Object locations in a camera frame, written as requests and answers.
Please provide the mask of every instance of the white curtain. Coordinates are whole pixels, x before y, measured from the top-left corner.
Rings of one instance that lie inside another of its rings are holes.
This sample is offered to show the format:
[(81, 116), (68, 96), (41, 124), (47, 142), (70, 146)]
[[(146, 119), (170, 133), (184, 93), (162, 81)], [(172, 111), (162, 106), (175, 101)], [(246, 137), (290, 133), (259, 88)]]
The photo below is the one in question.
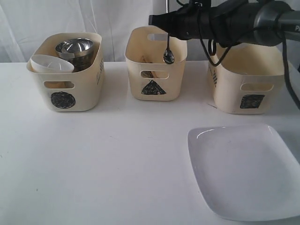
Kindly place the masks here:
[[(212, 0), (216, 6), (225, 0)], [(171, 9), (179, 5), (170, 0)], [(299, 0), (286, 0), (300, 10)], [(165, 0), (0, 0), (0, 62), (26, 62), (50, 35), (96, 32), (105, 61), (123, 61), (130, 32), (165, 12)], [(289, 41), (289, 60), (300, 64), (300, 43)], [(188, 42), (188, 60), (204, 60), (199, 40)]]

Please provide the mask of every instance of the white tabletop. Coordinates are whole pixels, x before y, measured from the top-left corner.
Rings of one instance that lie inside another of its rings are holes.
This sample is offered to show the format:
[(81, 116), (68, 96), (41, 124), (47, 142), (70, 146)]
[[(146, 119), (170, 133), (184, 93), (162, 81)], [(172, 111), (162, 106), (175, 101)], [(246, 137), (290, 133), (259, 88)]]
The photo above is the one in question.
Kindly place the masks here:
[(197, 127), (266, 123), (300, 160), (300, 113), (284, 89), (265, 115), (229, 115), (206, 104), (207, 62), (188, 62), (181, 96), (134, 99), (126, 64), (106, 63), (98, 106), (46, 108), (25, 63), (0, 64), (1, 225), (298, 225), (243, 223), (205, 205), (188, 154)]

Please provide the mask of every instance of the white square plate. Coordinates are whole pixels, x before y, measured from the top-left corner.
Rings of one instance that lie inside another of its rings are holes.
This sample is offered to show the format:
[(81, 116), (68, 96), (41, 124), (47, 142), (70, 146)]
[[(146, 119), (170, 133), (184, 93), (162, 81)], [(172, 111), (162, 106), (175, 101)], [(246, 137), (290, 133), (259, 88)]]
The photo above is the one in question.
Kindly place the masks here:
[(200, 191), (218, 216), (268, 221), (300, 215), (300, 165), (268, 125), (198, 128), (188, 148)]

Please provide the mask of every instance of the white plastic bowl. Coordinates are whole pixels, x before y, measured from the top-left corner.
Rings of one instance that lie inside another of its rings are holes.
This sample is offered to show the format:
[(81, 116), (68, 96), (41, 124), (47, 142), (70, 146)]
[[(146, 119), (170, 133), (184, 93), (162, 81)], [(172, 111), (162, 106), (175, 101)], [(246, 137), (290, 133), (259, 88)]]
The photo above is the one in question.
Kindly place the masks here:
[(50, 55), (33, 55), (30, 59), (32, 69), (39, 74), (72, 73), (72, 63)]

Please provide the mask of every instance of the spoon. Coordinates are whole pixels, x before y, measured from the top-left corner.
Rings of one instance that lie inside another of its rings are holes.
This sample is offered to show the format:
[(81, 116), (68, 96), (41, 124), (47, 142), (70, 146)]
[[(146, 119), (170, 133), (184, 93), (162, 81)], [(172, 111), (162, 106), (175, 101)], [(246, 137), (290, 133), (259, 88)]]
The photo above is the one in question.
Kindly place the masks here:
[[(170, 0), (167, 0), (167, 13), (170, 12)], [(175, 62), (175, 57), (173, 55), (173, 52), (170, 49), (170, 35), (168, 34), (168, 40), (167, 40), (167, 49), (164, 53), (164, 62), (166, 64), (173, 64)]]

